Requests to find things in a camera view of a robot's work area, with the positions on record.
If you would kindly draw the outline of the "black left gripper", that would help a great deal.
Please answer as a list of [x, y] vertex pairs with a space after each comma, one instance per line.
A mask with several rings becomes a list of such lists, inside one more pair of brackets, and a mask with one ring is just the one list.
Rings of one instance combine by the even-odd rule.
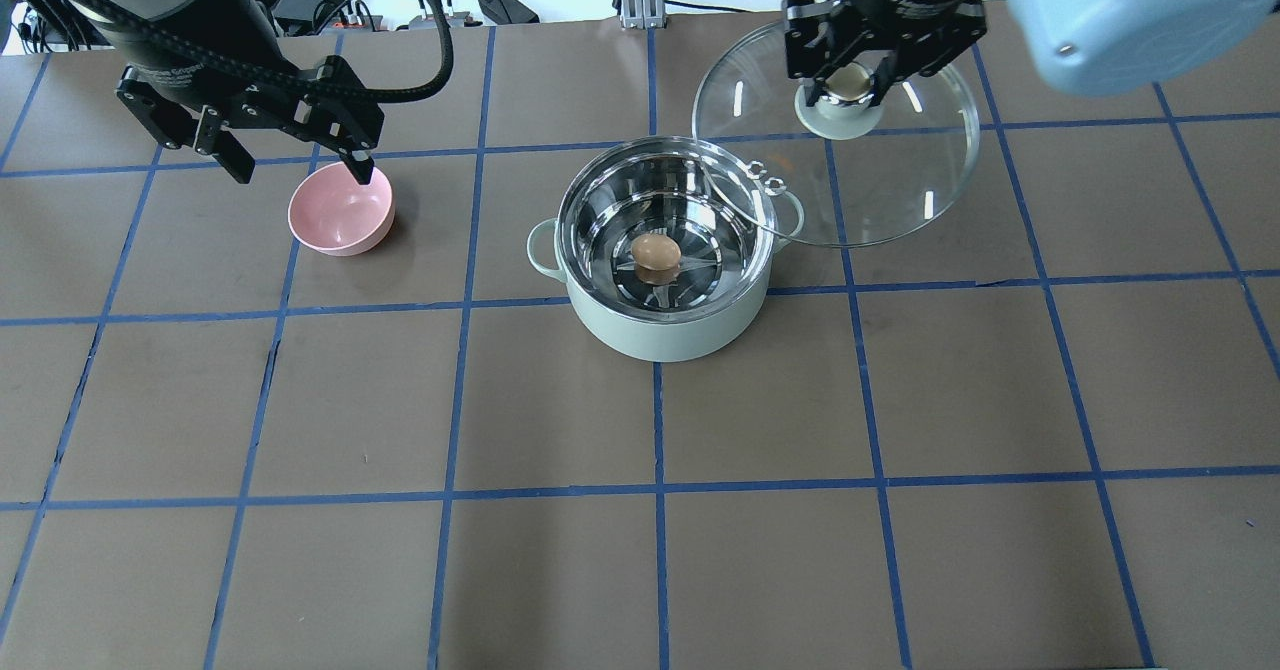
[[239, 79], [168, 51], [122, 53], [127, 65], [115, 95], [163, 147], [193, 149], [248, 184], [256, 160], [233, 132], [279, 131], [337, 154], [360, 186], [372, 182], [371, 154], [385, 120], [375, 102]]

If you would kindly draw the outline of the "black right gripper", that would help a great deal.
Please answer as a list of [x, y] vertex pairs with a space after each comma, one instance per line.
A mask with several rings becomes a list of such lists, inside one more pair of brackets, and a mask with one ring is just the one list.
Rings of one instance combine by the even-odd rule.
[[982, 0], [783, 0], [786, 74], [801, 81], [814, 108], [827, 79], [867, 53], [882, 58], [872, 73], [870, 106], [913, 76], [933, 76], [986, 36]]

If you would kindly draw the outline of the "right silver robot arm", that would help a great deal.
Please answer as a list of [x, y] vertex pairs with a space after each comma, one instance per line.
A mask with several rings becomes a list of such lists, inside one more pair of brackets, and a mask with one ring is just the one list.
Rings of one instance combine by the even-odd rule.
[[[1181, 76], [1220, 56], [1277, 0], [1006, 0], [1034, 68], [1062, 94], [1107, 96]], [[893, 85], [940, 73], [988, 29], [982, 0], [785, 0], [787, 76], [808, 106], [836, 96], [859, 56], [879, 60], [850, 102], [881, 104]]]

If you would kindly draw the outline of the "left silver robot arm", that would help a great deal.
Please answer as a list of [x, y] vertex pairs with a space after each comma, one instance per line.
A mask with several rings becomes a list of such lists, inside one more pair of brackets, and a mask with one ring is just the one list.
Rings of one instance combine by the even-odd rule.
[[349, 63], [296, 65], [256, 0], [69, 1], [125, 58], [116, 96], [161, 146], [193, 149], [244, 184], [255, 160], [236, 131], [279, 131], [337, 154], [358, 183], [372, 179], [383, 110], [323, 97], [317, 82], [360, 87]]

